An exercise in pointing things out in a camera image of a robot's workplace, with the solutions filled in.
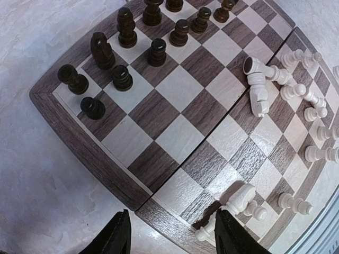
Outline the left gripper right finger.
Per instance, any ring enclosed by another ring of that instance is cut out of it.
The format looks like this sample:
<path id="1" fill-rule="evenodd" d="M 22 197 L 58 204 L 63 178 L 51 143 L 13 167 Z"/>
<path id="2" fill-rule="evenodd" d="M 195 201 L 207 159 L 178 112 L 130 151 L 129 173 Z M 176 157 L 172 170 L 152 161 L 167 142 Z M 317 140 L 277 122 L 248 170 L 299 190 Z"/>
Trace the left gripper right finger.
<path id="1" fill-rule="evenodd" d="M 217 254 L 270 254 L 227 210 L 216 213 L 215 240 Z"/>

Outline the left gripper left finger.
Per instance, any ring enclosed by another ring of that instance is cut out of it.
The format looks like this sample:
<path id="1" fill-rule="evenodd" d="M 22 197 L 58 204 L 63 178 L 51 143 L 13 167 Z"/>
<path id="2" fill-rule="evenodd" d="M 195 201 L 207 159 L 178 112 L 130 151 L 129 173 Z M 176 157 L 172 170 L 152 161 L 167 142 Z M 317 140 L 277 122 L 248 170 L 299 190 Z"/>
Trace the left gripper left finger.
<path id="1" fill-rule="evenodd" d="M 131 223 L 128 210 L 117 212 L 93 241 L 79 254 L 131 253 Z"/>

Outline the wooden chess board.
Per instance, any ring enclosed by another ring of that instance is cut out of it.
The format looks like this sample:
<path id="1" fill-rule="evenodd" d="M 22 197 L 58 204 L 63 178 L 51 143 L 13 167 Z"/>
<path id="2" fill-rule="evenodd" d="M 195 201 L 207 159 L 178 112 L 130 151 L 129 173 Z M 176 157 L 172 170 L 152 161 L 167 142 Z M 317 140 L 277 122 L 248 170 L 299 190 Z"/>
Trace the wooden chess board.
<path id="1" fill-rule="evenodd" d="M 281 57 L 301 49 L 311 57 L 314 46 L 273 1 L 239 1 L 223 24 L 241 47 L 231 72 L 245 86 L 235 104 L 217 121 L 193 123 L 175 119 L 151 137 L 133 120 L 87 125 L 66 107 L 55 91 L 65 85 L 80 95 L 87 83 L 78 67 L 91 56 L 108 69 L 111 50 L 92 49 L 94 33 L 109 39 L 116 33 L 114 12 L 78 40 L 33 86 L 30 99 L 65 145 L 125 206 L 188 253 L 215 253 L 215 241 L 199 241 L 195 230 L 217 209 L 226 191 L 240 182 L 256 187 L 255 200 L 267 209 L 264 221 L 239 215 L 240 224 L 272 253 L 286 253 L 320 213 L 338 184 L 326 177 L 324 160 L 309 162 L 308 146 L 335 147 L 333 139 L 317 137 L 320 126 L 338 125 L 338 82 L 321 61 L 306 69 L 295 62 L 293 84 L 304 84 L 327 103 L 328 114 L 307 122 L 308 101 L 284 101 L 280 85 L 267 82 L 270 110 L 263 118 L 252 114 L 249 85 L 243 73 L 248 56 L 278 68 Z M 289 193 L 313 206 L 309 215 L 278 205 Z"/>

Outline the white chess knight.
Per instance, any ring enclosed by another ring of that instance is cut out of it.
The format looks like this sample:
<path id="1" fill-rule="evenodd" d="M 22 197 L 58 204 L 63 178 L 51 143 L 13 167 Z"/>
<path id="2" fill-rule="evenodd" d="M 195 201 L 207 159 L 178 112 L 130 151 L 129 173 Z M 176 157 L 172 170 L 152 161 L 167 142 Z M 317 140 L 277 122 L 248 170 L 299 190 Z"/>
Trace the white chess knight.
<path id="1" fill-rule="evenodd" d="M 265 83 L 266 78 L 263 73 L 255 72 L 247 76 L 250 85 L 249 96 L 252 113 L 256 117 L 264 117 L 269 112 L 268 91 Z"/>

